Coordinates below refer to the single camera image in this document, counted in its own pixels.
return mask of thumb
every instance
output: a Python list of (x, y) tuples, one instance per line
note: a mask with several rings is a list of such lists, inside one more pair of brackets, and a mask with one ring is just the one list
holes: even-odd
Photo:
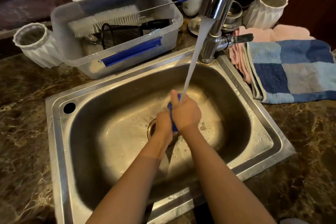
[(178, 97), (178, 93), (176, 90), (171, 91), (170, 102), (173, 105), (173, 108), (179, 105), (179, 97)]

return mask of person's left hand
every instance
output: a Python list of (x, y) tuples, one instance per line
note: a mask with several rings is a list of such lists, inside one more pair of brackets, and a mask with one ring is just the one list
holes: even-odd
[(159, 112), (156, 116), (155, 123), (154, 134), (157, 134), (159, 137), (163, 138), (168, 146), (173, 140), (173, 130), (169, 110), (166, 109), (162, 112)]

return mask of person's right arm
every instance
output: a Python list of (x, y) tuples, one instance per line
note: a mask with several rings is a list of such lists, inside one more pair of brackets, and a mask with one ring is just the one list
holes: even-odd
[(227, 167), (198, 129), (201, 111), (197, 103), (184, 96), (179, 103), (172, 90), (173, 121), (187, 142), (204, 196), (215, 223), (275, 224), (262, 203)]

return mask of white bristles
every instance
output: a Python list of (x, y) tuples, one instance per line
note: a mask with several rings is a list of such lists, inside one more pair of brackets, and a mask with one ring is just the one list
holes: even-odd
[(138, 22), (139, 9), (136, 5), (129, 5), (72, 21), (68, 25), (76, 37), (83, 37), (100, 32), (104, 23), (110, 25), (138, 25)]

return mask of marble countertop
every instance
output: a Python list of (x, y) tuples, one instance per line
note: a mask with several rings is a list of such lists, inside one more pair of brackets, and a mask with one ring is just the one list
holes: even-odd
[[(173, 51), (196, 38), (180, 28)], [(89, 82), (61, 64), (41, 68), (23, 54), (0, 60), (0, 219), (55, 223), (45, 99)], [(279, 220), (336, 223), (336, 101), (265, 105), (297, 154), (245, 184)], [(195, 223), (193, 211), (172, 223)]]

